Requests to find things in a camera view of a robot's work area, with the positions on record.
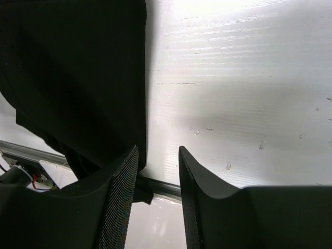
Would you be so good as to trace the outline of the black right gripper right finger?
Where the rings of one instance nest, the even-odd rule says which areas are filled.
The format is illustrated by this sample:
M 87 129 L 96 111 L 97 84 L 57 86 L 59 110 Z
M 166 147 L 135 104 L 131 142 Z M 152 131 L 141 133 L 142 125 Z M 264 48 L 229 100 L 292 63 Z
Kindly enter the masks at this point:
M 178 151 L 188 248 L 331 248 L 330 186 L 237 188 Z

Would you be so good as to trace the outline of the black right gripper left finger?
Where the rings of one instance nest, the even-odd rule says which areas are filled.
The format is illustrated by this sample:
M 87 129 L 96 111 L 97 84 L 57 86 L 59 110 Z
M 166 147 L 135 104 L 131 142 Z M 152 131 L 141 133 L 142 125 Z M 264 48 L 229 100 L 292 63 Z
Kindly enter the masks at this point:
M 139 152 L 58 190 L 36 192 L 25 168 L 1 176 L 1 248 L 124 248 Z

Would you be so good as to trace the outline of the black skirt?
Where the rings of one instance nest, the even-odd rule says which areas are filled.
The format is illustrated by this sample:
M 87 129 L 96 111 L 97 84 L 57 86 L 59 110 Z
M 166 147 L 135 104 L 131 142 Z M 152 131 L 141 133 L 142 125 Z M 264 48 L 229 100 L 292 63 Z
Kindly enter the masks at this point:
M 144 1 L 1 1 L 1 94 L 78 179 L 146 165 Z

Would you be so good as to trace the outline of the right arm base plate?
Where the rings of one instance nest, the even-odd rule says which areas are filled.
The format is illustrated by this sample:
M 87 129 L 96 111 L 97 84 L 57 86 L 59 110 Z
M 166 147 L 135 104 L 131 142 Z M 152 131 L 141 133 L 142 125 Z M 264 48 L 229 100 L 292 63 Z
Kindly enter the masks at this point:
M 1 153 L 1 191 L 6 188 L 27 188 L 36 192 L 60 190 L 40 163 Z

